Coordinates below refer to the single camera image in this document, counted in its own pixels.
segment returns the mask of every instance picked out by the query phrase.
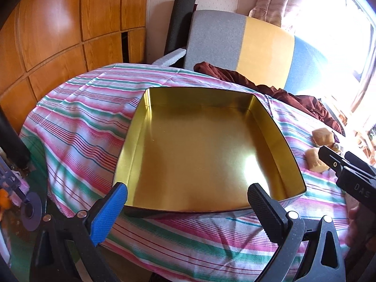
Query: table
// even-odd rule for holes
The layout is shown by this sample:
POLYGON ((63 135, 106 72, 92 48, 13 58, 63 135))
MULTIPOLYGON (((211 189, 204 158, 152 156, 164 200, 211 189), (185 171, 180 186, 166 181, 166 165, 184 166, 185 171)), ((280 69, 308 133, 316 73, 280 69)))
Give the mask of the table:
MULTIPOLYGON (((256 94, 285 136, 307 185, 306 194, 286 210, 307 218, 333 217, 347 252, 347 209, 334 172, 311 172, 304 159, 304 151, 313 146, 312 130, 325 125, 251 89, 170 67, 118 63, 93 70, 51 91, 29 114, 20 136, 43 144, 48 193, 66 216, 89 209, 110 190, 136 106, 146 88, 159 86, 256 94)), ((31 147, 31 153, 38 151, 31 147)), ((120 215, 103 245, 171 281, 253 281, 277 248, 255 215, 187 220, 120 215)), ((297 271, 305 247, 301 245, 287 281, 297 271)))

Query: curtain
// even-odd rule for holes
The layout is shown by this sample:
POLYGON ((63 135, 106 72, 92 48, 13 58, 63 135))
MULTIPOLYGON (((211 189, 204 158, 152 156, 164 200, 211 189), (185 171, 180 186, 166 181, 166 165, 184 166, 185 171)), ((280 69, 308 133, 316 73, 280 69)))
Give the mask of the curtain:
POLYGON ((302 2, 303 0, 257 0, 249 16, 290 31, 302 2))

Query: bright window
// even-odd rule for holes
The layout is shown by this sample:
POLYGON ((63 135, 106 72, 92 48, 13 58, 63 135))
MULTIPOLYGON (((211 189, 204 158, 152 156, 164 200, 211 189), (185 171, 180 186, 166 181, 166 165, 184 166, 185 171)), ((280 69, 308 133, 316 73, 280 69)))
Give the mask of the bright window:
POLYGON ((325 98, 345 125, 366 134, 376 122, 374 22, 356 0, 304 0, 294 24, 295 35, 328 59, 325 98), (354 108, 362 91, 365 96, 354 108))

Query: blue clamp pad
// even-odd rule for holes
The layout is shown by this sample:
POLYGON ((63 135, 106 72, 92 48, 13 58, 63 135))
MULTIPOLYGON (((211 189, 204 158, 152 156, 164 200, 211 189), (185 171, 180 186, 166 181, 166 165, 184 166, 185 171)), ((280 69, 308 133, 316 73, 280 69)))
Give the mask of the blue clamp pad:
POLYGON ((112 225, 123 209, 127 197, 127 186, 118 182, 103 199, 97 200, 88 211, 86 227, 94 246, 106 239, 112 225))

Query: wooden cabinet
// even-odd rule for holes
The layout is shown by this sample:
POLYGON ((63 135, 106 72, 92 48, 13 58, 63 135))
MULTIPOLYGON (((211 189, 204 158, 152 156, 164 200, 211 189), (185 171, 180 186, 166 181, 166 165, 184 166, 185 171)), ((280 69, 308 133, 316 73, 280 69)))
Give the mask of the wooden cabinet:
POLYGON ((82 35, 88 40, 120 30, 120 0, 82 0, 82 35))
POLYGON ((0 30, 0 105, 15 130, 68 79, 121 63, 122 52, 143 63, 146 1, 21 0, 0 30))
POLYGON ((21 0, 20 39, 26 70, 81 41, 79 0, 21 0))
POLYGON ((12 11, 0 30, 0 94, 14 83, 23 73, 24 67, 16 42, 16 11, 12 11))
POLYGON ((80 45, 52 59, 31 73, 29 79, 35 97, 39 101, 58 85, 85 72, 85 58, 80 45))
POLYGON ((121 35, 109 35, 85 43, 85 55, 88 70, 123 62, 121 35))
POLYGON ((144 27, 146 25, 147 0, 121 0, 121 29, 144 27))
POLYGON ((130 63, 145 62, 145 39, 145 28, 138 28, 128 32, 128 53, 130 63))
POLYGON ((26 77, 14 85, 2 97, 0 105, 14 130, 20 132, 27 115, 36 105, 29 79, 26 77))

